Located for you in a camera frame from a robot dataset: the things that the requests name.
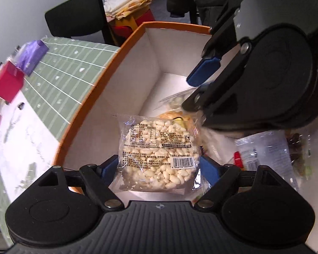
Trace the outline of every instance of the plastic packaging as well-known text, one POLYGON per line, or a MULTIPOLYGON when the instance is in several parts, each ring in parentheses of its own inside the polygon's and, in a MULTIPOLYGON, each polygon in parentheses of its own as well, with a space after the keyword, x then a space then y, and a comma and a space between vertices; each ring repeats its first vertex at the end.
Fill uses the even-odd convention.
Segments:
POLYGON ((233 138, 209 128, 201 129, 201 138, 206 149, 206 155, 221 165, 232 163, 233 154, 237 150, 233 138))
POLYGON ((48 51, 48 47, 41 40, 26 43, 16 54, 12 62, 22 70, 25 75, 30 76, 36 65, 48 51))
POLYGON ((159 106, 165 106, 167 111, 174 111, 181 109, 182 103, 196 90, 196 88, 189 88, 185 91, 170 95, 159 101, 159 106))
POLYGON ((14 63, 14 58, 18 54, 19 51, 20 51, 20 46, 16 46, 16 48, 14 49, 14 52, 9 57, 7 57, 6 62, 10 61, 10 62, 14 63))
POLYGON ((286 132, 285 134, 294 172, 301 178, 309 179, 312 174, 311 135, 298 132, 286 132))
POLYGON ((119 173, 114 186, 173 193, 194 187, 199 148, 192 122, 125 115, 118 119, 119 173))
POLYGON ((262 132, 237 139, 235 143, 246 170, 256 171, 259 165, 267 165, 298 189, 284 131, 262 132))

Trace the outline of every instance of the folded towel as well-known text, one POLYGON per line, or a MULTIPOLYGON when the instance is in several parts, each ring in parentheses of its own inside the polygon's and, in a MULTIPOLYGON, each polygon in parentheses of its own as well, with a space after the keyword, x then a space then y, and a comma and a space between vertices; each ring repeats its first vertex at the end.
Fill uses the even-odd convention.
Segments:
POLYGON ((131 0, 126 5, 112 13, 106 13, 106 15, 120 20, 121 18, 130 15, 132 12, 149 5, 151 2, 152 0, 131 0))
POLYGON ((105 0, 104 9, 106 15, 112 15, 118 12, 121 7, 126 5, 131 0, 105 0))

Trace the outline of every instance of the black object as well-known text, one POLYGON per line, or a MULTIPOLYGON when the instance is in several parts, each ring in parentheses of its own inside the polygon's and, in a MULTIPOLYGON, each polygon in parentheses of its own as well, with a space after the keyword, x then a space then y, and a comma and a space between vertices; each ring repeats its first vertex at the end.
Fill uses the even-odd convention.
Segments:
POLYGON ((304 242, 314 212, 272 169, 241 171, 202 157, 220 178, 194 207, 131 201, 125 209, 103 182, 116 155, 79 171, 53 166, 7 209, 15 242, 7 253, 313 253, 304 242))
POLYGON ((185 13, 190 13, 190 22, 198 24, 197 5, 194 0, 167 0, 167 11, 170 12, 170 17, 184 17, 185 13))
POLYGON ((318 0, 306 3, 307 12, 313 12, 311 29, 308 16, 292 17, 295 10, 302 12, 295 0, 277 3, 275 18, 268 21, 272 12, 264 8, 271 1, 228 0, 210 29, 202 60, 187 77, 190 85, 205 82, 237 44, 241 49, 215 81, 182 104, 187 111, 204 112, 203 126, 221 131, 293 129, 318 116, 318 14, 312 10, 318 9, 318 0))
POLYGON ((18 109, 19 110, 22 110, 24 108, 25 104, 24 102, 21 102, 19 105, 18 105, 18 109))
POLYGON ((53 36, 85 36, 102 31, 104 41, 115 45, 102 0, 68 0, 45 13, 53 36))

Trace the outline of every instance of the red box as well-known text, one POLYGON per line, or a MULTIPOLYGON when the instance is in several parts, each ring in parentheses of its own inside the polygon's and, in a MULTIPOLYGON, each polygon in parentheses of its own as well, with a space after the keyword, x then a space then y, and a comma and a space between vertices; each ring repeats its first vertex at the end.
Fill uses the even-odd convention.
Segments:
POLYGON ((8 61, 0 71, 0 97, 12 102, 24 86, 24 73, 8 61))

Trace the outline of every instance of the black chair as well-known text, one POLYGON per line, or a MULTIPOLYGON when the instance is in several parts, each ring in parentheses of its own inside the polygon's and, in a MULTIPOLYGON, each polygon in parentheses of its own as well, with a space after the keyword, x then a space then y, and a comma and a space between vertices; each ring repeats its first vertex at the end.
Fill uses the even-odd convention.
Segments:
POLYGON ((102 0, 68 0, 45 13, 53 36, 71 38, 102 31, 105 44, 115 45, 102 0))

